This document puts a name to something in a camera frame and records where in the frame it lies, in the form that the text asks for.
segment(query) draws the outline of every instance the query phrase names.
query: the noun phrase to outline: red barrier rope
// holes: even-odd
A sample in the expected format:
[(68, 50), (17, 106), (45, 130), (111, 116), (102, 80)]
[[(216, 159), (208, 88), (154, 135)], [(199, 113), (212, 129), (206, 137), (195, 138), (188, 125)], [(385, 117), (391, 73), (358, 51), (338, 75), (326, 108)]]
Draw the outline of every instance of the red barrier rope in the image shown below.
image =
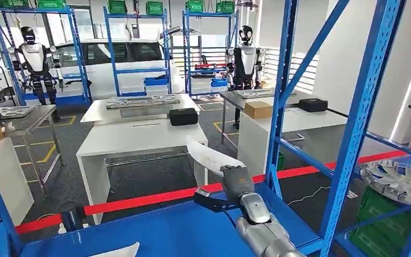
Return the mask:
[[(357, 162), (361, 164), (361, 163), (378, 161), (378, 160), (383, 160), (383, 159), (388, 159), (388, 158), (400, 157), (403, 155), (407, 155), (407, 154), (403, 151), (396, 150), (396, 151), (387, 152), (387, 153), (360, 157)], [(336, 166), (336, 163), (335, 162), (327, 163), (325, 164), (325, 166), (327, 166), (330, 169), (334, 169)], [(281, 178), (302, 176), (302, 175), (307, 175), (307, 174), (316, 173), (316, 172), (318, 172), (316, 168), (312, 166), (308, 166), (308, 167), (301, 167), (301, 168), (295, 168), (295, 169), (289, 169), (289, 170), (280, 170), (277, 172), (277, 176), (278, 176), (278, 179), (281, 179)], [(254, 183), (260, 183), (264, 181), (264, 179), (265, 179), (264, 174), (253, 177)], [(223, 190), (220, 183), (202, 186), (201, 188), (207, 191), (210, 191), (210, 192), (219, 192)], [(87, 216), (89, 216), (89, 215), (98, 214), (98, 213), (108, 213), (108, 212), (116, 211), (116, 210), (124, 210), (124, 209), (130, 209), (130, 208), (141, 207), (141, 206), (146, 206), (146, 205), (153, 205), (155, 203), (189, 198), (193, 196), (194, 192), (196, 192), (196, 189), (197, 187), (193, 187), (193, 188), (187, 188), (187, 189), (173, 191), (173, 192), (141, 196), (141, 197), (126, 199), (126, 200), (101, 203), (98, 205), (84, 206), (84, 212), (86, 213)], [(31, 221), (31, 222), (21, 224), (19, 226), (16, 226), (15, 228), (16, 228), (17, 233), (24, 234), (24, 233), (29, 233), (29, 232), (40, 230), (40, 229), (45, 229), (50, 226), (58, 225), (60, 223), (61, 223), (60, 214), (56, 214), (56, 215), (49, 216), (46, 218), (41, 218), (38, 221)]]

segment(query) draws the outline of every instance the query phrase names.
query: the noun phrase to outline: blue shelving rack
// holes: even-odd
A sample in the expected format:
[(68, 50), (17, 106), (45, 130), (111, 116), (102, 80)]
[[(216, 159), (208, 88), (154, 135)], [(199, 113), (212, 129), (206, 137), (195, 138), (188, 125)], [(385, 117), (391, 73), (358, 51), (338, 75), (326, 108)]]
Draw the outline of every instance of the blue shelving rack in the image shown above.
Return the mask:
[[(79, 38), (79, 32), (78, 32), (78, 26), (77, 26), (77, 20), (75, 16), (75, 11), (70, 8), (66, 7), (64, 9), (56, 9), (56, 8), (21, 8), (21, 7), (14, 7), (14, 8), (0, 8), (0, 13), (2, 14), (2, 17), (5, 22), (5, 27), (7, 28), (7, 31), (9, 33), (9, 40), (12, 45), (12, 47), (17, 47), (15, 45), (15, 41), (13, 39), (12, 32), (10, 30), (10, 24), (7, 18), (7, 14), (9, 13), (26, 13), (26, 14), (44, 14), (44, 13), (56, 13), (56, 14), (66, 14), (68, 16), (68, 21), (70, 24), (70, 30), (72, 31), (72, 37), (73, 37), (73, 45), (75, 47), (75, 52), (77, 55), (77, 63), (78, 63), (78, 68), (79, 68), (79, 73), (76, 74), (65, 74), (64, 75), (64, 80), (68, 79), (81, 79), (81, 84), (82, 84), (82, 95), (78, 96), (66, 96), (66, 97), (58, 97), (57, 98), (57, 104), (89, 104), (90, 103), (90, 91), (89, 87), (87, 85), (87, 72), (86, 72), (86, 65), (84, 62), (84, 56), (83, 56), (83, 51), (81, 47), (81, 41)], [(1, 53), (3, 55), (4, 61), (6, 65), (9, 67), (10, 70), (10, 77), (12, 78), (13, 81), (13, 88), (15, 91), (16, 96), (18, 97), (18, 101), (20, 105), (25, 106), (26, 105), (26, 100), (34, 100), (37, 99), (32, 93), (31, 94), (25, 94), (21, 91), (21, 88), (19, 86), (19, 82), (17, 79), (17, 75), (15, 73), (15, 70), (13, 69), (13, 66), (11, 65), (12, 62), (10, 60), (9, 52), (7, 51), (7, 48), (5, 47), (5, 41), (4, 41), (4, 36), (3, 36), (3, 31), (0, 25), (0, 49)]]
[[(288, 81), (294, 40), (295, 18), (299, 0), (285, 0), (280, 49), (286, 49), (286, 51), (280, 51), (275, 101), (273, 104), (272, 124), (269, 138), (269, 156), (267, 159), (265, 182), (279, 195), (280, 198), (282, 198), (282, 195), (276, 177), (276, 165), (280, 147), (293, 152), (332, 180), (328, 201), (322, 218), (319, 239), (310, 243), (311, 251), (320, 251), (321, 257), (329, 255), (330, 247), (334, 239), (349, 254), (351, 254), (351, 256), (365, 256), (363, 252), (347, 240), (346, 233), (359, 226), (411, 209), (411, 206), (404, 207), (393, 213), (381, 215), (370, 222), (354, 225), (335, 235), (336, 226), (343, 208), (351, 174), (355, 168), (356, 160), (365, 137), (372, 138), (411, 154), (411, 149), (367, 131), (406, 0), (377, 1), (336, 168), (334, 170), (329, 169), (324, 164), (315, 160), (308, 154), (303, 153), (301, 150), (281, 138), (280, 132), (283, 126), (286, 100), (297, 82), (299, 82), (302, 74), (308, 67), (308, 64), (319, 50), (348, 2), (349, 0), (337, 1), (323, 28), (311, 45), (311, 48), (308, 50), (303, 62), (300, 64), (292, 79)], [(401, 256), (411, 256), (411, 234), (407, 244), (404, 246)]]
[[(126, 73), (146, 73), (146, 72), (165, 72), (166, 78), (168, 80), (168, 94), (172, 93), (172, 85), (171, 85), (171, 66), (169, 60), (169, 40), (168, 38), (168, 17), (167, 17), (167, 10), (164, 9), (162, 15), (141, 15), (141, 14), (110, 14), (108, 13), (108, 9), (106, 6), (103, 7), (103, 13), (105, 16), (105, 23), (106, 23), (106, 32), (108, 34), (108, 47), (109, 52), (111, 54), (111, 64), (112, 64), (112, 71), (114, 73), (114, 83), (116, 87), (116, 94), (117, 96), (139, 96), (139, 95), (146, 95), (146, 92), (134, 92), (134, 93), (122, 93), (119, 87), (119, 79), (118, 74), (126, 74)], [(164, 67), (155, 67), (155, 68), (145, 68), (145, 69), (124, 69), (118, 70), (116, 68), (116, 58), (114, 49), (112, 47), (112, 38), (111, 38), (111, 29), (109, 27), (109, 19), (160, 19), (163, 24), (163, 55), (164, 55)]]
[(200, 93), (200, 94), (193, 94), (192, 93), (192, 85), (191, 85), (191, 75), (192, 73), (201, 74), (201, 73), (210, 73), (211, 71), (218, 72), (218, 71), (225, 71), (225, 68), (215, 68), (209, 70), (195, 70), (192, 71), (191, 69), (191, 45), (190, 45), (190, 18), (191, 17), (216, 17), (216, 18), (227, 18), (227, 43), (226, 48), (231, 47), (232, 39), (235, 37), (234, 46), (237, 46), (237, 36), (239, 33), (239, 12), (236, 11), (235, 13), (208, 13), (208, 12), (190, 12), (189, 9), (186, 11), (182, 11), (182, 28), (184, 34), (184, 76), (185, 76), (185, 93), (189, 94), (190, 96), (197, 96), (197, 95), (211, 95), (217, 94), (216, 92), (209, 92), (209, 93)]

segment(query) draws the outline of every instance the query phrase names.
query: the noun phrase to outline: white desk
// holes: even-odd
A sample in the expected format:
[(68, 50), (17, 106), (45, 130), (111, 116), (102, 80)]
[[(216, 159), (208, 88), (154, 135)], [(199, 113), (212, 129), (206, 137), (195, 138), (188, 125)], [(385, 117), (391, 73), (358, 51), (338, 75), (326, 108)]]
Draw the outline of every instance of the white desk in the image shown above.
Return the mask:
[(12, 140), (0, 141), (0, 193), (13, 224), (19, 225), (34, 203)]
[[(346, 122), (345, 117), (330, 111), (306, 112), (299, 108), (288, 108), (284, 112), (283, 133), (301, 133)], [(252, 119), (243, 112), (240, 115), (237, 159), (248, 166), (252, 176), (265, 173), (270, 125), (271, 118)]]
[[(168, 119), (157, 119), (95, 125), (77, 152), (89, 204), (105, 203), (108, 198), (107, 158), (170, 152), (185, 147), (189, 139), (207, 145), (199, 124), (174, 127)], [(194, 175), (199, 186), (207, 184), (207, 170), (196, 162)], [(95, 224), (102, 216), (94, 215)]]

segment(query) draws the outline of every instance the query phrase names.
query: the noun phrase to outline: stainless steel tabletop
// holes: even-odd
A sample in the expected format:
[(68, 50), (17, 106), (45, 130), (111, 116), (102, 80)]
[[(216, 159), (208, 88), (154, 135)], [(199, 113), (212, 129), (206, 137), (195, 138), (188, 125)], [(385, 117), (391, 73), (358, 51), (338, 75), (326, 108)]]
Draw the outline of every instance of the stainless steel tabletop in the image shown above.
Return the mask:
[(13, 137), (31, 134), (44, 120), (56, 110), (55, 105), (37, 105), (23, 118), (3, 119), (4, 136)]
[(120, 109), (107, 109), (108, 100), (95, 100), (81, 119), (81, 122), (94, 125), (132, 122), (150, 119), (166, 119), (170, 110), (199, 107), (187, 94), (177, 94), (180, 103), (162, 104), (144, 107), (129, 107)]
[[(297, 90), (295, 92), (296, 92), (295, 95), (291, 95), (287, 99), (287, 102), (286, 102), (287, 105), (292, 105), (292, 104), (299, 103), (300, 99), (319, 98), (317, 96), (310, 95), (310, 94), (300, 92), (300, 91), (297, 91)], [(226, 101), (230, 102), (236, 108), (240, 109), (241, 111), (243, 111), (243, 108), (245, 107), (245, 103), (248, 103), (248, 102), (263, 101), (263, 102), (266, 102), (270, 105), (273, 105), (273, 97), (243, 99), (239, 94), (237, 94), (233, 91), (221, 92), (220, 96), (222, 98), (224, 98)]]

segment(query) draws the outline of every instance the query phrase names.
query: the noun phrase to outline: blue bin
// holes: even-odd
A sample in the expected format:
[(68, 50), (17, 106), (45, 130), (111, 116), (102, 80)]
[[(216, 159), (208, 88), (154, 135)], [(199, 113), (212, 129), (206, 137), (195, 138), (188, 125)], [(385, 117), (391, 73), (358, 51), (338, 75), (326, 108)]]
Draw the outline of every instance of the blue bin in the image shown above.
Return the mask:
[(147, 86), (160, 86), (167, 85), (168, 79), (165, 78), (144, 78), (144, 85)]
[(212, 87), (227, 87), (227, 79), (212, 79)]

